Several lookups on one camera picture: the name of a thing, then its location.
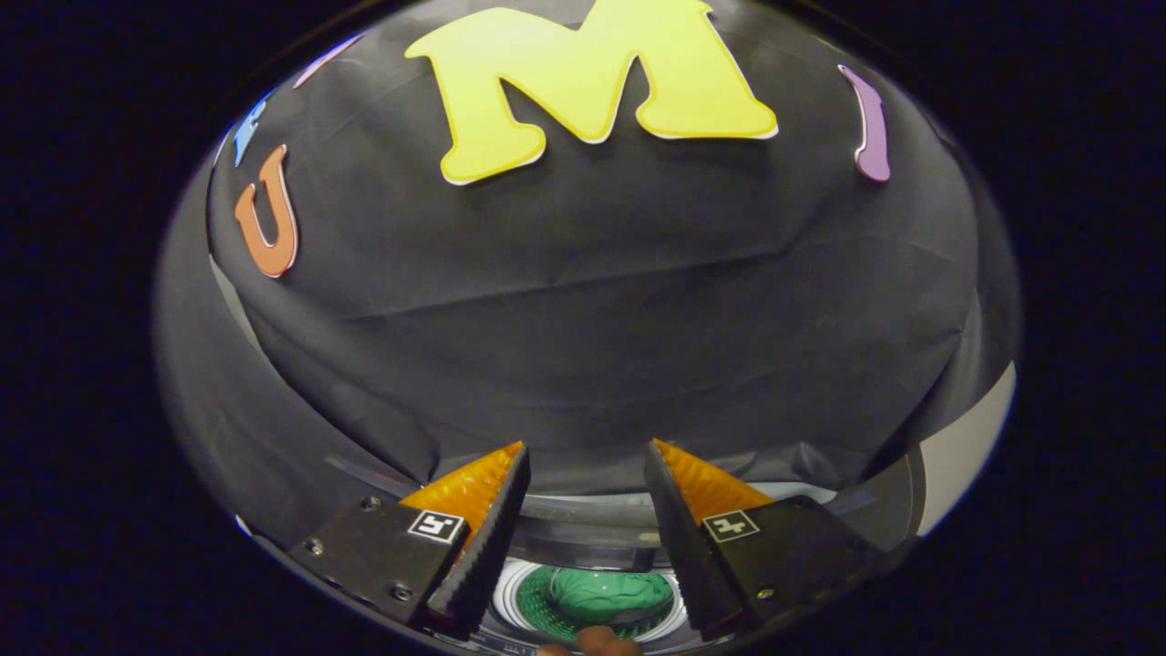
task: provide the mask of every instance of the yellow letter m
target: yellow letter m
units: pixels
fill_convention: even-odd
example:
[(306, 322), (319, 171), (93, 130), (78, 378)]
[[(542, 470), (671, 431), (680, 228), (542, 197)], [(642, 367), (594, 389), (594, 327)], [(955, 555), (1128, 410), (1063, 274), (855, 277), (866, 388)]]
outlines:
[(773, 111), (753, 97), (737, 62), (697, 0), (596, 0), (578, 30), (514, 9), (458, 19), (413, 43), (406, 57), (429, 57), (454, 147), (445, 179), (466, 184), (538, 160), (547, 139), (514, 120), (505, 79), (588, 143), (616, 122), (632, 61), (651, 92), (635, 111), (665, 139), (767, 139)]

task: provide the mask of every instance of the green object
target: green object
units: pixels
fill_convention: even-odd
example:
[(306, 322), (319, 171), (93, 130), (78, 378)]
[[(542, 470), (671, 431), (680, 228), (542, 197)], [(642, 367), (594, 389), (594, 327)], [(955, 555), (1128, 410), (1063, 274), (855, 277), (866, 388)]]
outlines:
[(634, 639), (663, 621), (673, 606), (672, 586), (656, 574), (539, 567), (519, 584), (518, 606), (535, 628), (564, 640), (580, 629), (607, 625), (619, 639)]
[(550, 598), (580, 622), (606, 625), (620, 613), (656, 609), (672, 599), (672, 587), (654, 574), (559, 570), (550, 579)]

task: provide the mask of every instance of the orange letter u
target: orange letter u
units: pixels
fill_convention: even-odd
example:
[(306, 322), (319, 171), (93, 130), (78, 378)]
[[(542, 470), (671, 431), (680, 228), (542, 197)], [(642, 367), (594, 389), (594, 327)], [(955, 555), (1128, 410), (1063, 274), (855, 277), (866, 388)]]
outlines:
[(271, 277), (279, 277), (292, 268), (298, 242), (295, 213), (292, 211), (292, 200), (288, 198), (288, 188), (283, 179), (283, 156), (287, 151), (287, 146), (275, 148), (259, 169), (259, 179), (267, 189), (267, 199), (272, 203), (272, 213), (275, 216), (275, 242), (268, 241), (259, 227), (254, 184), (248, 184), (243, 190), (239, 202), (234, 205), (234, 218), (243, 228), (243, 238), (247, 242), (247, 249), (251, 251), (251, 258), (255, 260), (259, 269)]

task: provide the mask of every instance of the black bracket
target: black bracket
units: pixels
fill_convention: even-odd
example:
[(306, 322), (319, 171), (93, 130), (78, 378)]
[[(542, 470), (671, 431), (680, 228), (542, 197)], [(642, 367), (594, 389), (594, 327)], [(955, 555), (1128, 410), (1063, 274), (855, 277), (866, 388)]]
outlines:
[(792, 623), (876, 576), (884, 556), (808, 496), (697, 524), (672, 470), (651, 445), (645, 479), (689, 626), (704, 640)]
[(391, 620), (465, 641), (490, 605), (529, 484), (522, 445), (469, 542), (463, 517), (366, 498), (287, 555)]

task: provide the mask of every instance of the screw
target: screw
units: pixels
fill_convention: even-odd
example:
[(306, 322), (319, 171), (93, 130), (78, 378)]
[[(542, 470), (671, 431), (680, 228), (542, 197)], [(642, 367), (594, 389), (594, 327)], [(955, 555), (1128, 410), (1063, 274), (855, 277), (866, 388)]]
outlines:
[(413, 591), (405, 584), (393, 584), (393, 587), (388, 588), (388, 593), (393, 597), (393, 599), (402, 604), (413, 599)]

